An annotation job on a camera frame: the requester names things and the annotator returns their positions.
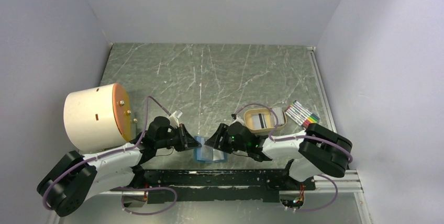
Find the tan card tray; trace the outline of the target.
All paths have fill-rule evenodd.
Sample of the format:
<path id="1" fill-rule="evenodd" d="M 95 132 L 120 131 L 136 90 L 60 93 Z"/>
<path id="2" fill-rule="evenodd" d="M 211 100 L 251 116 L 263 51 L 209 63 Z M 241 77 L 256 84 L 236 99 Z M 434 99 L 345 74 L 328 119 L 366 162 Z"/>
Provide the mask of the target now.
<path id="1" fill-rule="evenodd" d="M 271 107 L 272 112 L 267 108 L 249 109 L 244 113 L 243 120 L 246 127 L 253 133 L 268 134 L 278 122 L 277 130 L 282 129 L 287 118 L 281 107 Z"/>

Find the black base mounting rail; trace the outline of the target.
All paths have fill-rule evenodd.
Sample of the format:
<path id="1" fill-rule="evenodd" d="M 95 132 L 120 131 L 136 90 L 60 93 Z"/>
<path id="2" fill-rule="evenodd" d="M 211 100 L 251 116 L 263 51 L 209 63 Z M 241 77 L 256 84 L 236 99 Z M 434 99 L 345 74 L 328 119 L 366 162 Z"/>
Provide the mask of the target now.
<path id="1" fill-rule="evenodd" d="M 169 187 L 178 201 L 261 200 L 278 203 L 283 191 L 315 190 L 313 177 L 303 182 L 286 169 L 139 170 L 129 188 Z"/>

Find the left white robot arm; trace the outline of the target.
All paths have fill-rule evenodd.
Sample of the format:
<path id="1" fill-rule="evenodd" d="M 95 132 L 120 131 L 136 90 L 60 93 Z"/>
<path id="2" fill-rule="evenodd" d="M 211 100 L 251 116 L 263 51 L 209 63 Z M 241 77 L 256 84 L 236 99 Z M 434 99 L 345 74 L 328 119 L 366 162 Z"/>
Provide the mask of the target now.
<path id="1" fill-rule="evenodd" d="M 169 118 L 158 116 L 147 130 L 122 146 L 93 154 L 66 153 L 38 184 L 37 193 L 44 207 L 65 217 L 102 192 L 148 188 L 151 183 L 142 164 L 154 158 L 158 150 L 183 152 L 201 146 L 184 124 L 174 127 Z"/>

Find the cream cylindrical container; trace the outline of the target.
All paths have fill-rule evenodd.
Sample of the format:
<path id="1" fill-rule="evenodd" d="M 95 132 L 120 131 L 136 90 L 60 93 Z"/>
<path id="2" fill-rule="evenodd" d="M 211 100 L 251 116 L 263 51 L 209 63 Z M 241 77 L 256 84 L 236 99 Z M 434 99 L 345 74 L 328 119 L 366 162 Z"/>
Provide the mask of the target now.
<path id="1" fill-rule="evenodd" d="M 70 93 L 64 102 L 63 122 L 71 143 L 86 153 L 133 139 L 130 98 L 119 83 Z"/>

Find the grey striped loose card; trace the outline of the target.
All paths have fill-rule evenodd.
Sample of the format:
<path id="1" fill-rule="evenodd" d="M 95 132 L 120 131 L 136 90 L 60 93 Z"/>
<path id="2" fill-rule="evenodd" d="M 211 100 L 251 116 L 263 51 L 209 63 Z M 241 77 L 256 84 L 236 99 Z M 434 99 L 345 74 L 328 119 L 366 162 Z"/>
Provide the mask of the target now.
<path id="1" fill-rule="evenodd" d="M 254 130 L 268 129 L 275 126 L 274 118 L 270 114 L 257 113 L 251 116 L 252 128 Z"/>

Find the coloured marker pack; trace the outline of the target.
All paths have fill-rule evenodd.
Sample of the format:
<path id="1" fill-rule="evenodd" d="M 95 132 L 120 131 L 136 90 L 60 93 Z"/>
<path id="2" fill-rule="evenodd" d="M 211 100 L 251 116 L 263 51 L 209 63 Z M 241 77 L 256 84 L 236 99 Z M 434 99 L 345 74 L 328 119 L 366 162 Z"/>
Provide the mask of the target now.
<path id="1" fill-rule="evenodd" d="M 285 114 L 299 126 L 307 129 L 310 124 L 319 123 L 320 118 L 304 107 L 299 101 L 293 101 L 285 109 Z"/>

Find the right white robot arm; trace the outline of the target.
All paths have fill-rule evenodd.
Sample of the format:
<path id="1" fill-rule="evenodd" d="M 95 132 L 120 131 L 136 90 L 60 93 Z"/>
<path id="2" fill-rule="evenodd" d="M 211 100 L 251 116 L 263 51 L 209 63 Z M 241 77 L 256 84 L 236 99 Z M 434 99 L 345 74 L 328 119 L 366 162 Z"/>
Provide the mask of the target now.
<path id="1" fill-rule="evenodd" d="M 257 162 L 290 158 L 282 176 L 288 189 L 319 174 L 342 178 L 353 161 L 351 141 L 316 123 L 284 136 L 257 135 L 240 122 L 220 124 L 204 144 L 224 153 L 244 152 Z"/>

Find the blue leather card holder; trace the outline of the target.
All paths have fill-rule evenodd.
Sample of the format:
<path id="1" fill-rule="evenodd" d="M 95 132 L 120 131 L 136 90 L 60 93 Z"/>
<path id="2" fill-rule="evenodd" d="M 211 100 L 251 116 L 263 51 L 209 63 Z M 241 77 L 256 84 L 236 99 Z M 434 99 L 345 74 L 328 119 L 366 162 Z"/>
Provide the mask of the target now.
<path id="1" fill-rule="evenodd" d="M 221 163 L 227 161 L 227 153 L 204 145 L 207 137 L 195 136 L 201 147 L 194 149 L 194 160 L 201 163 Z"/>

